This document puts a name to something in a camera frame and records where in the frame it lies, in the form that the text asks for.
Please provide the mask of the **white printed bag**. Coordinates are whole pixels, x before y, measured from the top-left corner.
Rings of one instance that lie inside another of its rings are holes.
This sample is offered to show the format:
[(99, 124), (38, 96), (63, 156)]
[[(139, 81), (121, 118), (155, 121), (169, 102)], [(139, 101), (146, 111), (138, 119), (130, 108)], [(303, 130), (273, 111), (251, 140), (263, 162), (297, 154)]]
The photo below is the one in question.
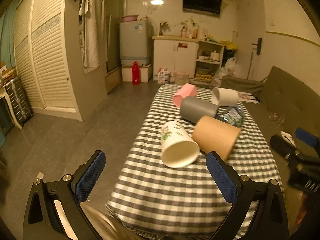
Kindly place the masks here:
[(170, 82), (170, 70), (167, 68), (159, 68), (157, 73), (157, 82), (159, 85), (165, 85)]

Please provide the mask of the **white plastic bag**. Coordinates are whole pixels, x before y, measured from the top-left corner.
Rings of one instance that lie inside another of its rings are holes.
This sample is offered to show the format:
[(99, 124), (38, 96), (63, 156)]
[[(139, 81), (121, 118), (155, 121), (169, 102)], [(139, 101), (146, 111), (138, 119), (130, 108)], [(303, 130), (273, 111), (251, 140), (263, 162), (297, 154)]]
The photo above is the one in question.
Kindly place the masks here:
[(236, 57), (231, 57), (230, 59), (227, 60), (225, 66), (219, 68), (217, 72), (214, 74), (213, 79), (210, 83), (211, 87), (220, 87), (222, 79), (225, 76), (231, 76), (235, 77), (236, 76), (236, 68), (238, 64), (236, 63)]

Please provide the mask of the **olive green sofa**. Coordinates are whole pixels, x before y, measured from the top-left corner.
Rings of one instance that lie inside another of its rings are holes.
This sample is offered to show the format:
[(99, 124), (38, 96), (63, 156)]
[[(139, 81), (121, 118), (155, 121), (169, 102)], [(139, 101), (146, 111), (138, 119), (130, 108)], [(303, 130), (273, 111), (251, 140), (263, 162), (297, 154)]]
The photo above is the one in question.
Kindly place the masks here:
[(276, 176), (286, 182), (287, 162), (271, 149), (269, 141), (281, 131), (294, 135), (297, 128), (319, 136), (319, 95), (276, 66), (264, 82), (225, 76), (221, 86), (251, 93), (260, 101), (241, 104), (245, 122), (228, 162), (259, 180)]

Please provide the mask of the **grey white checkered tablecloth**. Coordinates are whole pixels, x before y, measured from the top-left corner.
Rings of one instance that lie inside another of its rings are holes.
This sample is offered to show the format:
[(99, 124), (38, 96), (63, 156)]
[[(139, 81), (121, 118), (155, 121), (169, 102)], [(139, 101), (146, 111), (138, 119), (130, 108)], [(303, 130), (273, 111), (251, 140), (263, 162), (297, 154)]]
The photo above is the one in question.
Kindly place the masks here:
[[(106, 209), (125, 227), (149, 239), (187, 236), (208, 239), (223, 221), (226, 202), (206, 167), (202, 153), (191, 165), (172, 169), (161, 162), (161, 127), (177, 121), (192, 135), (194, 125), (180, 117), (173, 103), (179, 85), (162, 85), (151, 104)], [(279, 181), (269, 145), (243, 103), (244, 125), (227, 160), (238, 174), (253, 181)]]

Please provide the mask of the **grey plastic cup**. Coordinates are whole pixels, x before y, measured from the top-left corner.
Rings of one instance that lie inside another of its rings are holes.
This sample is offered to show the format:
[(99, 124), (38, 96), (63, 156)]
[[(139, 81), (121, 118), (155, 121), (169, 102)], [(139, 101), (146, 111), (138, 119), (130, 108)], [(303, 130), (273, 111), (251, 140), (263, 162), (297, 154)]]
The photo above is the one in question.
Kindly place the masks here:
[(218, 105), (196, 97), (184, 98), (180, 105), (180, 116), (182, 119), (196, 124), (203, 116), (214, 118), (217, 114)]

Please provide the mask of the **silver ribbed suitcase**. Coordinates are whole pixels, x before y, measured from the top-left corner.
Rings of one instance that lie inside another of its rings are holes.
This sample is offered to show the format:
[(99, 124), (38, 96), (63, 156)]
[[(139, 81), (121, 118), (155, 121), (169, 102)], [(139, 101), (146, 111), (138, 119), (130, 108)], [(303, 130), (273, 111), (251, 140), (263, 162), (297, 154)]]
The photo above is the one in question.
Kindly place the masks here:
[(33, 112), (29, 106), (27, 97), (25, 96), (20, 78), (15, 77), (10, 79), (5, 84), (5, 90), (9, 96), (14, 116), (18, 123), (23, 126), (31, 117), (33, 117)]

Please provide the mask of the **magazine on sofa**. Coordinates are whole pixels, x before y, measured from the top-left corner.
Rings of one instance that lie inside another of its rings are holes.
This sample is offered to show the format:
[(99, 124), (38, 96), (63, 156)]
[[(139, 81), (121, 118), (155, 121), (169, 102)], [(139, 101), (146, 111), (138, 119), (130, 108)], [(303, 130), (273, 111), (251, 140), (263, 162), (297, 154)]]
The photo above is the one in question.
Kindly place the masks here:
[(238, 92), (239, 101), (245, 102), (245, 103), (253, 103), (253, 104), (259, 104), (260, 100), (254, 96), (253, 94), (246, 93), (246, 92)]

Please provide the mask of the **pink hexagonal cup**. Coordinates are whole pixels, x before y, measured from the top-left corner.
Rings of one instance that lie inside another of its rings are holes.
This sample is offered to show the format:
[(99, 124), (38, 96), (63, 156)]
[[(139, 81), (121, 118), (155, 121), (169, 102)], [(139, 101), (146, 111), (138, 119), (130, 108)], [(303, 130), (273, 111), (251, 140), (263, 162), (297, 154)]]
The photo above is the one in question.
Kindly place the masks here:
[(196, 87), (192, 84), (184, 84), (173, 96), (173, 104), (180, 108), (182, 100), (188, 96), (195, 97), (197, 96)]

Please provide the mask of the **white kitchen cabinet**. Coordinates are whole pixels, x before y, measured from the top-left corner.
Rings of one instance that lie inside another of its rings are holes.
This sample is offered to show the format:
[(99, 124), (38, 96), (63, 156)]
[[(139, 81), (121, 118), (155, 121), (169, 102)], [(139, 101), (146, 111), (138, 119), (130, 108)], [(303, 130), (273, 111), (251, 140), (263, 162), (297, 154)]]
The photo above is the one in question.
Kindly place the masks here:
[(199, 43), (178, 36), (153, 36), (153, 79), (158, 79), (158, 70), (167, 68), (174, 80), (176, 72), (184, 72), (192, 79), (195, 74)]

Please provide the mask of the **red thermos bottle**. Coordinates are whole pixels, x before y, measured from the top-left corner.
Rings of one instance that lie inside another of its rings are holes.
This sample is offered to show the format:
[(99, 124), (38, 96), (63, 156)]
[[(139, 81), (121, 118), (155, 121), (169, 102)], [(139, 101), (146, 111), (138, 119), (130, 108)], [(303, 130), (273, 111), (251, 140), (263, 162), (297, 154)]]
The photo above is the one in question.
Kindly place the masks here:
[(132, 84), (139, 85), (141, 83), (141, 81), (140, 81), (140, 67), (136, 61), (132, 65), (131, 72), (132, 72)]

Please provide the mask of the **pink basin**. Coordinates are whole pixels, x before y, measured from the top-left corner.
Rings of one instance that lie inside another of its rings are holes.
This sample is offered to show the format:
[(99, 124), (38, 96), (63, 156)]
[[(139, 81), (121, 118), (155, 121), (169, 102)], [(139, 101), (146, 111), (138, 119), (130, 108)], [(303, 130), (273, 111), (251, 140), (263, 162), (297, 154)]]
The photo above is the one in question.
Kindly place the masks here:
[(122, 17), (123, 22), (132, 22), (138, 19), (139, 15), (126, 15)]

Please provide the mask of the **white entrance door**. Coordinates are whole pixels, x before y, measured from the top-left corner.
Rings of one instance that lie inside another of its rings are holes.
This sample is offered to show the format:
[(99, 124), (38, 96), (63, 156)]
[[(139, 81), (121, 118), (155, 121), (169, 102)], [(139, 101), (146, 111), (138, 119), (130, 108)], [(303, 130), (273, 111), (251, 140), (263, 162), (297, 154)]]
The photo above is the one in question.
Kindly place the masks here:
[(253, 79), (265, 32), (264, 0), (236, 0), (236, 58), (239, 77)]

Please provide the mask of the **small round trash bin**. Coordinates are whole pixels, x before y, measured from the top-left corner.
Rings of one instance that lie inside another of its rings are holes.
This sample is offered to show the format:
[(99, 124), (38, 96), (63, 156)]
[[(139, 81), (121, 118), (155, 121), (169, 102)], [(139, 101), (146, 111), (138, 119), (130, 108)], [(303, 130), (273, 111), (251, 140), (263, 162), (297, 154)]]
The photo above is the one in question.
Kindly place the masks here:
[(174, 73), (174, 84), (185, 85), (189, 83), (189, 74), (186, 72), (175, 72)]

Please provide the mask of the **white washing machine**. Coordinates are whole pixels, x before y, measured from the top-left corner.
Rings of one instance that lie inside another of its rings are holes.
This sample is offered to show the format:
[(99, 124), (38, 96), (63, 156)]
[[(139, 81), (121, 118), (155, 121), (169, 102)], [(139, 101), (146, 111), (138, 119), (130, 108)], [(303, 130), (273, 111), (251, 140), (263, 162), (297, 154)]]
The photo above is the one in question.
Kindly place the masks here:
[(120, 62), (122, 66), (148, 65), (151, 61), (151, 27), (148, 21), (120, 23)]

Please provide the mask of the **open white shelf unit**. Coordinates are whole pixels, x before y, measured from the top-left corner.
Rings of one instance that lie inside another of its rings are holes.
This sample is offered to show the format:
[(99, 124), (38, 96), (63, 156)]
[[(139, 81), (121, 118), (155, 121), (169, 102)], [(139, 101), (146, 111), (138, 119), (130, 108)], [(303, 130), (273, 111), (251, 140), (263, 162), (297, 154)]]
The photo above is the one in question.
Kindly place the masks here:
[(210, 83), (222, 67), (225, 46), (218, 42), (199, 40), (195, 64), (194, 80)]

